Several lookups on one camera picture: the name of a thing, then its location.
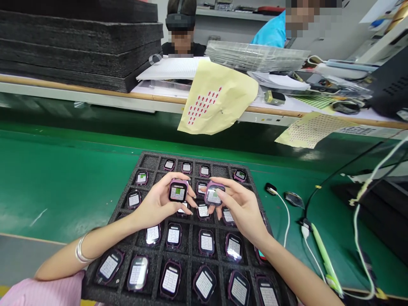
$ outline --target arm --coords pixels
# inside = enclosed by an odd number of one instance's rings
[[[169,201],[169,184],[174,178],[189,179],[188,176],[182,173],[171,172],[165,175],[152,187],[146,198],[133,213],[90,232],[82,243],[82,254],[86,258],[96,259],[122,239],[139,230],[158,225],[165,218],[176,213],[180,208],[186,214],[192,215],[193,213],[182,203]],[[192,207],[197,207],[193,200],[195,197],[196,194],[189,186],[187,202]],[[85,268],[88,264],[80,263],[75,256],[79,240],[77,239],[66,245],[46,260],[38,269],[34,278],[38,281],[54,281],[72,276]]]
[[[226,178],[211,178],[229,188],[217,189],[217,194],[227,206],[239,231],[256,246],[281,275],[296,296],[307,306],[342,306],[337,295],[312,270],[281,246],[266,229],[255,194],[239,183]],[[216,208],[218,217],[221,208]]]

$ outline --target green workbench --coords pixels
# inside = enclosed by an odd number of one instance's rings
[[[294,168],[269,155],[34,125],[0,123],[0,232],[68,243],[109,220],[142,151],[243,164],[251,169],[275,238],[283,242],[286,209],[263,189],[271,182],[280,194],[307,199],[327,173]],[[348,182],[338,176],[333,184]],[[296,221],[301,209],[289,206],[287,249],[317,271]],[[314,197],[309,219],[317,226],[343,287],[367,290],[357,260],[352,212],[323,188]],[[408,268],[359,224],[360,243],[372,259],[379,287],[408,297]],[[314,239],[309,239],[315,254]]]

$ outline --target bangle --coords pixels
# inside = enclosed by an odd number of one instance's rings
[[[76,246],[75,249],[75,257],[77,258],[77,260],[82,263],[82,264],[89,264],[90,262],[94,261],[96,258],[94,259],[88,259],[86,258],[83,254],[82,254],[82,242],[84,241],[85,237],[88,235],[89,233],[86,233],[85,236],[83,236],[81,238],[81,240],[79,241],[78,245]]]

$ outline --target green pen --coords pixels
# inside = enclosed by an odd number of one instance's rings
[[[320,237],[319,232],[313,223],[312,223],[312,230],[313,230],[314,238],[316,240],[316,244],[323,258],[324,267],[326,268],[326,272],[328,273],[326,280],[329,286],[339,294],[340,298],[343,298],[344,297],[343,289],[341,289],[339,279],[337,278],[336,272],[333,269],[332,262],[330,260],[329,255],[327,254],[326,248],[324,247],[322,238]]]

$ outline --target woman's hand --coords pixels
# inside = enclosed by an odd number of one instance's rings
[[[178,172],[169,172],[155,185],[144,198],[140,206],[130,215],[137,230],[143,230],[158,225],[165,218],[176,213],[180,208],[188,215],[193,213],[182,203],[169,200],[169,188],[172,179],[189,180],[187,175]],[[188,186],[186,201],[191,207],[197,208],[193,198],[196,198],[191,186]]]
[[[255,194],[231,179],[211,178],[211,180],[226,187],[225,192],[216,189],[216,193],[222,201],[222,206],[228,207],[241,234],[258,247],[266,237],[269,237],[269,233],[262,220]],[[216,210],[220,220],[222,206],[215,207],[211,205],[208,208],[208,213],[212,214]]]

